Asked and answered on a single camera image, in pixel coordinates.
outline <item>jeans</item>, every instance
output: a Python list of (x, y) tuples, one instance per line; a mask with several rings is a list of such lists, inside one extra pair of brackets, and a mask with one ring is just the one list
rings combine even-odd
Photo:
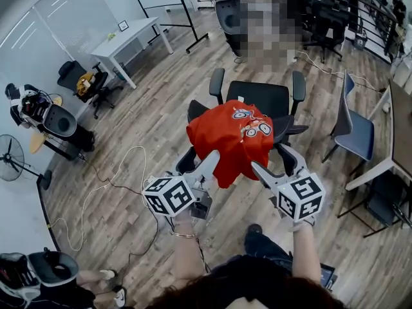
[(276, 243), (258, 232), (248, 232), (245, 236), (247, 255), (267, 258), (292, 272), (292, 258)]

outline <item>human arm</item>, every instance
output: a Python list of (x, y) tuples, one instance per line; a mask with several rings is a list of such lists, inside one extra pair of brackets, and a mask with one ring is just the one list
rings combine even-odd
[[(175, 217), (174, 232), (181, 235), (194, 235), (189, 210), (185, 210)], [(196, 237), (174, 236), (174, 285), (184, 287), (188, 281), (196, 279), (204, 273), (205, 268)]]
[(292, 275), (321, 282), (321, 263), (315, 248), (314, 231), (307, 222), (302, 222), (300, 228), (294, 231)]

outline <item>red t-shirt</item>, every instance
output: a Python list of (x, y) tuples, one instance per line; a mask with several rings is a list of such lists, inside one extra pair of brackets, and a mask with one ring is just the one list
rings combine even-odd
[(199, 158), (219, 151), (220, 160), (213, 175), (221, 188), (229, 187), (240, 173), (257, 180), (250, 163), (267, 167), (274, 145), (272, 119), (238, 100), (204, 112), (192, 120), (186, 132)]

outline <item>table leg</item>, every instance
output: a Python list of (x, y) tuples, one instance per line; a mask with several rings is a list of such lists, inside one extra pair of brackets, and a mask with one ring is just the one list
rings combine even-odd
[(58, 153), (59, 155), (65, 157), (65, 159), (67, 160), (73, 160), (73, 157), (70, 156), (70, 154), (64, 152), (63, 150), (59, 149), (58, 147), (54, 146), (53, 144), (51, 144), (49, 141), (44, 141), (43, 143), (46, 147), (48, 147), (49, 149), (53, 150), (54, 152)]
[(377, 164), (375, 167), (367, 171), (366, 173), (360, 175), (358, 178), (346, 184), (345, 189), (350, 191), (358, 186), (365, 184), (366, 182), (372, 180), (373, 178), (383, 174), (388, 169), (394, 166), (391, 157), (387, 157), (385, 160)]
[(100, 65), (102, 66), (103, 70), (106, 71), (106, 72), (109, 74), (109, 77), (110, 77), (111, 79), (114, 79), (114, 78), (115, 78), (115, 74), (114, 74), (111, 70), (109, 70), (109, 68), (102, 62), (101, 59), (99, 59), (97, 56), (95, 56), (95, 57), (96, 57), (96, 60), (97, 60), (98, 62), (100, 62)]
[(169, 51), (170, 54), (173, 54), (173, 49), (170, 47), (169, 41), (167, 40), (167, 37), (165, 36), (164, 32), (162, 31), (162, 29), (160, 28), (160, 25), (158, 22), (156, 22), (154, 24), (160, 34), (160, 36), (162, 37), (163, 42), (165, 43), (165, 46), (167, 48), (167, 50)]
[(377, 113), (378, 110), (382, 109), (382, 106), (384, 106), (384, 104), (388, 101), (389, 99), (389, 92), (390, 92), (390, 88), (388, 86), (388, 88), (386, 88), (385, 93), (383, 94), (383, 96), (380, 98), (378, 104), (375, 106), (375, 108), (373, 109), (373, 111), (371, 112), (371, 114), (369, 115), (368, 119), (369, 120), (373, 120), (375, 118), (375, 115)]
[(127, 73), (123, 70), (123, 68), (119, 65), (119, 63), (116, 61), (114, 57), (110, 57), (110, 61), (113, 63), (114, 66), (116, 66), (116, 69), (120, 74), (125, 78), (127, 83), (133, 88), (136, 89), (137, 86), (136, 84), (130, 79), (130, 77), (127, 75)]

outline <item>black hair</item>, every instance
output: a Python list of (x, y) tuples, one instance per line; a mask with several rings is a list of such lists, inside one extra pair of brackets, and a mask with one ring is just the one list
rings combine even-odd
[(8, 84), (8, 85), (6, 86), (5, 94), (6, 94), (7, 98), (10, 99), (10, 97), (11, 97), (10, 92), (13, 91), (13, 90), (15, 90), (14, 84), (11, 84), (11, 83), (10, 83), (10, 84)]

